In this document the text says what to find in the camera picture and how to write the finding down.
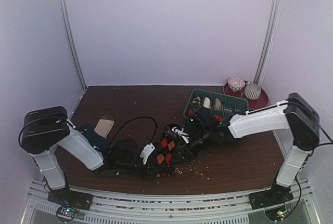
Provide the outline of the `black argyle sock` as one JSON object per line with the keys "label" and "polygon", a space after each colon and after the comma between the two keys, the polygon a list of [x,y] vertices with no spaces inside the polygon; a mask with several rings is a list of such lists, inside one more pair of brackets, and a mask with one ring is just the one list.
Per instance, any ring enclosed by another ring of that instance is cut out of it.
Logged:
{"label": "black argyle sock", "polygon": [[155,142],[155,150],[153,153],[158,155],[159,163],[166,165],[166,171],[164,176],[158,177],[169,177],[175,174],[175,166],[184,163],[180,157],[179,147],[183,143],[182,139],[178,137],[174,132],[171,131],[173,127],[182,129],[177,124],[168,124],[165,126],[160,141]]}

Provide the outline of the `green divided organizer tray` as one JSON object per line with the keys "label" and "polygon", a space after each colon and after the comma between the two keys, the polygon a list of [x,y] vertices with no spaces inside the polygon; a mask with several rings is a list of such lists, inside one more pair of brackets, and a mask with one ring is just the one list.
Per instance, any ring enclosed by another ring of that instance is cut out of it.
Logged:
{"label": "green divided organizer tray", "polygon": [[233,114],[244,115],[249,110],[247,100],[219,94],[211,91],[194,89],[184,110],[184,117],[188,117],[196,109],[204,107],[210,115],[223,118]]}

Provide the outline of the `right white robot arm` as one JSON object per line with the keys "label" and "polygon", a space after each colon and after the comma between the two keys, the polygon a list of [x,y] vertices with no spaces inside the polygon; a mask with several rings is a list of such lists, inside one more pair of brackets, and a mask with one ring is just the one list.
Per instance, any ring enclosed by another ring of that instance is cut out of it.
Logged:
{"label": "right white robot arm", "polygon": [[293,143],[279,169],[276,185],[267,192],[267,200],[279,203],[287,195],[287,187],[296,180],[312,152],[322,146],[320,134],[325,130],[319,123],[318,113],[298,93],[290,93],[286,100],[243,114],[234,113],[218,120],[205,107],[199,107],[188,116],[198,132],[194,136],[180,137],[192,153],[198,153],[212,140],[223,141],[226,135],[240,139],[252,134],[288,129]]}

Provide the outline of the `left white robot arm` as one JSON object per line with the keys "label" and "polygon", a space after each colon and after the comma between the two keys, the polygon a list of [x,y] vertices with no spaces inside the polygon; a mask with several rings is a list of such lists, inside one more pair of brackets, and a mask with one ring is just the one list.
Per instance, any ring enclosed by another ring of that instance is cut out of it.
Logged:
{"label": "left white robot arm", "polygon": [[138,152],[137,143],[132,139],[109,141],[107,136],[114,123],[114,118],[105,114],[96,126],[77,127],[62,106],[31,111],[25,115],[18,143],[32,156],[49,188],[55,191],[55,198],[63,205],[72,204],[75,195],[67,188],[66,176],[57,162],[57,146],[101,177],[139,174],[150,178],[165,174],[165,167],[157,159],[155,144],[149,143]]}

